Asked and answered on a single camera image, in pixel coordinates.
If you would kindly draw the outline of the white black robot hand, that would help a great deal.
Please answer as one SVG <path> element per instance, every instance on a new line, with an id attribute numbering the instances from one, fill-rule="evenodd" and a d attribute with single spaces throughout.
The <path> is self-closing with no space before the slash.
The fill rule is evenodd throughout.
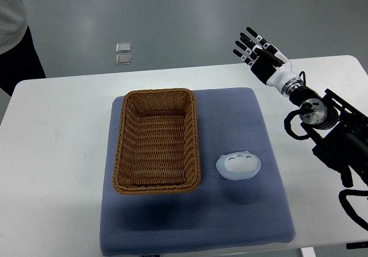
<path id="1" fill-rule="evenodd" d="M 233 53 L 245 64 L 251 66 L 251 72 L 262 83 L 269 86 L 284 86 L 296 78 L 290 61 L 279 49 L 270 45 L 266 39 L 251 27 L 246 27 L 246 30 L 259 44 L 253 42 L 244 33 L 240 33 L 241 41 L 236 40 L 235 45 L 243 52 L 234 49 Z"/>

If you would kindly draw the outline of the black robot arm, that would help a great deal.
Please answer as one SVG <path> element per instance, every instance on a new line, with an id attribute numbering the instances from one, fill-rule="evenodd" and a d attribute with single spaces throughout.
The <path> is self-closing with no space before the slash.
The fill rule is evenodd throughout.
<path id="1" fill-rule="evenodd" d="M 347 215 L 360 227 L 367 221 L 357 214 L 349 196 L 367 197 L 364 190 L 354 190 L 352 172 L 367 183 L 367 116 L 330 89 L 319 96 L 306 85 L 305 72 L 296 74 L 289 59 L 252 28 L 246 28 L 235 42 L 234 54 L 250 67 L 264 84 L 297 106 L 284 119 L 286 133 L 296 140 L 312 139 L 312 152 L 328 168 L 338 172 L 344 186 L 339 202 Z"/>

